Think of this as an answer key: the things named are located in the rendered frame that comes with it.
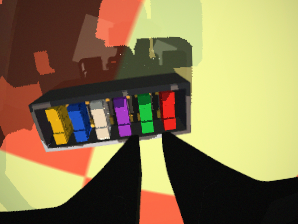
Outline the dark grey fuse block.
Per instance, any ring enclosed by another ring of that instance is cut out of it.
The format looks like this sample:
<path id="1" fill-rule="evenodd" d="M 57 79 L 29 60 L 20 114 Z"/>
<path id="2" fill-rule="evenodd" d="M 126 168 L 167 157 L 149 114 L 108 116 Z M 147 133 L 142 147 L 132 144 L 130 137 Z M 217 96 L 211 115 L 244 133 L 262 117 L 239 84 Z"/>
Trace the dark grey fuse block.
<path id="1" fill-rule="evenodd" d="M 160 96 L 156 92 L 174 92 L 176 129 L 165 131 L 161 117 Z M 154 132 L 142 133 L 138 121 L 138 100 L 134 95 L 150 93 Z M 130 136 L 120 137 L 113 97 L 129 96 L 128 108 L 132 136 L 140 141 L 162 139 L 162 132 L 174 136 L 190 133 L 190 83 L 178 73 L 124 77 L 104 83 L 74 85 L 74 87 L 49 89 L 39 99 L 28 105 L 35 121 L 45 152 L 68 151 L 100 147 L 100 145 L 124 144 Z"/>

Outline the purple fuse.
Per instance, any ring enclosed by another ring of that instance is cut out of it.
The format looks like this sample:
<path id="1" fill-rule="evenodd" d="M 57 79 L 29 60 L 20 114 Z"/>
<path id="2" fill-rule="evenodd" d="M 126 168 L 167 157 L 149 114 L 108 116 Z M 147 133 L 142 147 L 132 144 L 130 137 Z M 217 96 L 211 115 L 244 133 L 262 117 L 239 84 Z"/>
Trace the purple fuse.
<path id="1" fill-rule="evenodd" d="M 126 96 L 113 97 L 114 112 L 116 112 L 118 133 L 122 136 L 132 136 L 130 129 L 129 108 Z"/>

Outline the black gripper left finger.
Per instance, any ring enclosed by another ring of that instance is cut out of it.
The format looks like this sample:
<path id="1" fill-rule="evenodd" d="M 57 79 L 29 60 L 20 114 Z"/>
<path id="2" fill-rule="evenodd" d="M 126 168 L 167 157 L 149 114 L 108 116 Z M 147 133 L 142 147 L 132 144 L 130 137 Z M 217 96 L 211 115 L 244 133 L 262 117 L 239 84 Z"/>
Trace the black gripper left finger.
<path id="1" fill-rule="evenodd" d="M 140 224 L 141 180 L 140 139 L 133 135 L 65 204 L 0 212 L 0 224 Z"/>

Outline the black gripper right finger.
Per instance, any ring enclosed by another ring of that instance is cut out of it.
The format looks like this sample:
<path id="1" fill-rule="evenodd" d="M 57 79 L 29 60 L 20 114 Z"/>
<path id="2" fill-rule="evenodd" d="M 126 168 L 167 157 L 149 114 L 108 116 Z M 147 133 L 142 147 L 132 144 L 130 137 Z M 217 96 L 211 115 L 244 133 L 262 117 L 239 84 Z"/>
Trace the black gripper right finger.
<path id="1" fill-rule="evenodd" d="M 261 181 L 162 132 L 168 179 L 184 224 L 289 224 L 298 218 L 298 177 Z"/>

